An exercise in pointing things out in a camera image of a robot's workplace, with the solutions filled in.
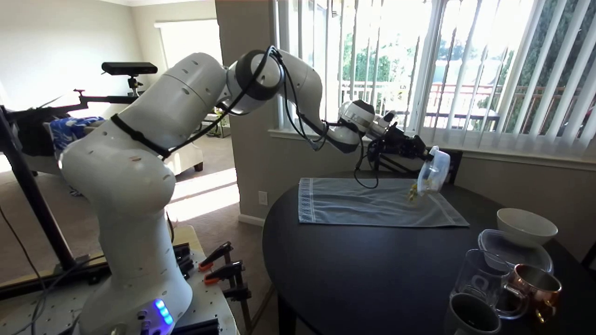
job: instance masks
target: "black stand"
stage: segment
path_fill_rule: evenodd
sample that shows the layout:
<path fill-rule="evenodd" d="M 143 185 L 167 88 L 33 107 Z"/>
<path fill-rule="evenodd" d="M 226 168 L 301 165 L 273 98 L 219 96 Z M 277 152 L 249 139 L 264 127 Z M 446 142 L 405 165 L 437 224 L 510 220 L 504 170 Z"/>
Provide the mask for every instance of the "black stand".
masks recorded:
<path fill-rule="evenodd" d="M 59 232 L 59 226 L 53 220 L 53 215 L 50 213 L 46 202 L 42 200 L 37 183 L 33 179 L 33 174 L 25 166 L 20 152 L 18 152 L 18 140 L 10 133 L 9 118 L 20 118 L 20 120 L 33 120 L 33 118 L 50 118 L 50 116 L 63 116 L 70 111 L 81 111 L 87 107 L 87 103 L 120 103 L 130 105 L 135 98 L 83 98 L 79 96 L 79 105 L 74 107 L 63 107 L 63 109 L 40 109 L 40 111 L 25 111 L 25 112 L 14 112 L 12 116 L 7 114 L 3 107 L 0 107 L 0 152 L 5 155 L 7 163 L 12 168 L 14 179 L 18 181 L 18 187 L 22 189 L 22 194 L 25 196 L 44 237 L 48 239 L 59 265 L 55 274 L 44 276 L 40 280 L 29 280 L 12 284 L 7 287 L 0 287 L 0 300 L 10 299 L 25 293 L 33 293 L 40 289 L 40 284 L 51 284 L 55 278 L 59 278 L 63 273 L 68 273 L 77 265 L 74 260 L 64 237 Z M 77 274 L 68 276 L 68 280 L 89 280 L 96 282 L 98 278 L 109 274 L 107 265 L 96 265 L 96 267 L 85 267 Z"/>

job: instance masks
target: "white wall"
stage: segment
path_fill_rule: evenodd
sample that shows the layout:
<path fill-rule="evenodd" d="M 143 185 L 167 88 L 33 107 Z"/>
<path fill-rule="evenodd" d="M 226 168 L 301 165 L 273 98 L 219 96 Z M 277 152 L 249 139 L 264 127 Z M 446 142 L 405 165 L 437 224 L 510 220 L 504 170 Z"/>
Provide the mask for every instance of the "white wall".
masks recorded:
<path fill-rule="evenodd" d="M 158 29 L 154 29 L 154 23 L 215 19 L 215 10 L 212 0 L 139 6 L 132 8 L 132 19 L 143 60 L 154 64 L 159 73 L 163 73 L 165 59 L 161 51 L 159 32 Z"/>
<path fill-rule="evenodd" d="M 0 0 L 0 83 L 9 109 L 27 109 L 74 88 L 124 94 L 102 62 L 135 62 L 130 10 L 91 0 Z"/>

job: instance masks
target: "lid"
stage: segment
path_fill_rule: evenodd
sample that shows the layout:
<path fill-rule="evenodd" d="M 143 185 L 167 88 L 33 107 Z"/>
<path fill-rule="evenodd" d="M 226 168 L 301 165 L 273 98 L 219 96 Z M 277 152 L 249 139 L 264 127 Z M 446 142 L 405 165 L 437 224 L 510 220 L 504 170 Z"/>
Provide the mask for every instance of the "lid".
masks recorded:
<path fill-rule="evenodd" d="M 476 243 L 478 248 L 487 254 L 485 265 L 508 273 L 513 265 L 524 263 L 538 267 L 545 273 L 552 273 L 552 261 L 547 252 L 539 248 L 521 248 L 506 241 L 504 232 L 484 230 Z"/>

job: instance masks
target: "chair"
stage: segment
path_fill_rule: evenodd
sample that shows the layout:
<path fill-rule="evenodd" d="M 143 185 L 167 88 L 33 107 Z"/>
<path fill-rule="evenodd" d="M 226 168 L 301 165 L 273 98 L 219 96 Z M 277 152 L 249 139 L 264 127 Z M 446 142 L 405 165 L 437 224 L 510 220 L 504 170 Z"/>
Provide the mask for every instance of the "chair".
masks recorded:
<path fill-rule="evenodd" d="M 580 267 L 586 269 L 593 280 L 596 280 L 596 269 L 592 269 L 592 263 L 596 261 L 596 243 L 588 250 L 588 254 L 582 258 Z"/>

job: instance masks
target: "white bowl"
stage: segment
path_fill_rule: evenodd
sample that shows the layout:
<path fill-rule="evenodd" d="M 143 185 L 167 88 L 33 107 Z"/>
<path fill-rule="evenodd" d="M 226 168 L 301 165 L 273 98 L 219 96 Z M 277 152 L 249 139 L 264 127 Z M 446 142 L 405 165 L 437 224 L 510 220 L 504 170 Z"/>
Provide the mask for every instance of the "white bowl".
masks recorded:
<path fill-rule="evenodd" d="M 523 248 L 538 248 L 558 235 L 558 228 L 549 220 L 521 209 L 498 209 L 497 228 L 504 239 Z"/>

